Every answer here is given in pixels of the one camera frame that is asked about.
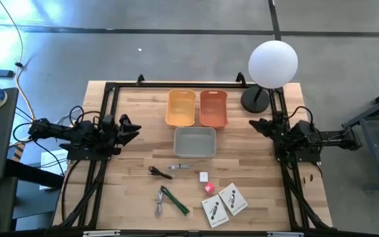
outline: concrete floor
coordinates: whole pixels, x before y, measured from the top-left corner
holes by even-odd
[[[21,0],[6,1],[23,25],[83,28],[271,30],[267,0]],[[276,0],[281,30],[379,32],[379,0]],[[0,24],[10,24],[0,7]],[[273,36],[23,33],[27,67],[21,84],[37,117],[57,120],[81,105],[88,80],[232,81],[249,77],[252,50]],[[379,95],[379,38],[283,37],[297,51],[306,105],[321,130],[341,124]],[[13,31],[0,32],[0,68],[14,69],[20,48]],[[0,87],[14,86],[0,79]],[[18,106],[26,109],[22,99]],[[15,124],[23,122],[16,118]],[[57,149],[54,140],[42,144]],[[23,163],[41,149],[27,146]],[[365,147],[356,152],[325,148],[324,186],[334,226],[379,234],[379,192],[374,161]],[[23,221],[20,228],[45,226]]]

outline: white lampshade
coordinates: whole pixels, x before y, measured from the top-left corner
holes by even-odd
[[[284,86],[295,76],[297,55],[295,50],[282,41],[262,43],[251,54],[248,71],[255,83],[263,88]]]

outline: black lamp base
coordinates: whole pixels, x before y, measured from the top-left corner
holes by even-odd
[[[261,90],[261,93],[259,94],[258,98],[254,100],[259,90]],[[252,87],[246,89],[242,94],[241,104],[242,107],[250,113],[261,113],[267,109],[268,105],[270,105],[270,98],[265,90],[257,87]]]

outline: white box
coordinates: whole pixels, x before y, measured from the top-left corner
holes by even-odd
[[[229,184],[218,193],[232,215],[238,214],[248,206],[234,183]]]
[[[200,172],[200,182],[208,182],[208,181],[209,181],[209,173]]]
[[[203,205],[204,212],[209,220],[211,228],[229,221],[222,200],[220,200],[218,195],[202,201],[201,204]]]

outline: lamp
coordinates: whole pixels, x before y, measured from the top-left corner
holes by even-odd
[[[251,54],[248,62],[249,75],[259,87],[248,88],[241,96],[242,107],[251,113],[261,113],[270,104],[268,94],[263,90],[284,86],[297,70],[295,50],[282,41],[272,40],[260,44]]]

